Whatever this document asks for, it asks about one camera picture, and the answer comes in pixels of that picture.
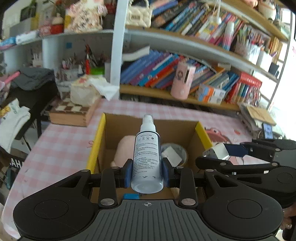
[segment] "white wall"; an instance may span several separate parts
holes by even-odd
[[[43,0],[37,0],[37,12],[40,13],[42,9]],[[31,0],[18,0],[9,9],[7,9],[3,16],[2,21],[2,35],[6,38],[9,37],[9,29],[11,26],[20,22],[20,12],[23,8],[28,6]]]

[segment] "table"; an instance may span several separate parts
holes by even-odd
[[[9,235],[20,237],[12,217],[20,200],[85,168],[103,112],[139,118],[149,113],[154,119],[200,121],[213,141],[233,144],[251,141],[243,124],[231,117],[164,105],[102,99],[87,128],[50,124],[32,148],[14,181],[1,216]],[[243,164],[241,159],[232,162]],[[252,157],[244,158],[244,164],[263,162]]]

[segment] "spray bottle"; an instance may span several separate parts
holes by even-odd
[[[224,48],[224,49],[226,49],[228,51],[230,49],[230,45],[231,45],[231,42],[232,42],[233,33],[234,33],[234,22],[229,21],[227,23],[225,33],[224,33],[224,37],[223,37],[223,42],[222,42],[222,48]]]
[[[163,188],[160,137],[151,115],[144,115],[141,130],[136,135],[131,188],[144,194]]]

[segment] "white bottle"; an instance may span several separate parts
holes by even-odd
[[[151,115],[144,115],[136,135],[131,188],[139,193],[156,193],[163,188],[160,137]]]

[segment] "yellow box edge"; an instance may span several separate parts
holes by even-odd
[[[91,152],[89,154],[89,158],[88,158],[87,164],[86,164],[86,169],[89,169],[92,174],[94,173],[94,170],[96,167],[96,160],[97,160],[97,157],[99,154],[99,149],[101,146],[105,125],[106,125],[106,115],[105,115],[105,113],[102,113],[100,123],[99,123],[98,129],[96,131],[94,144],[91,148]]]

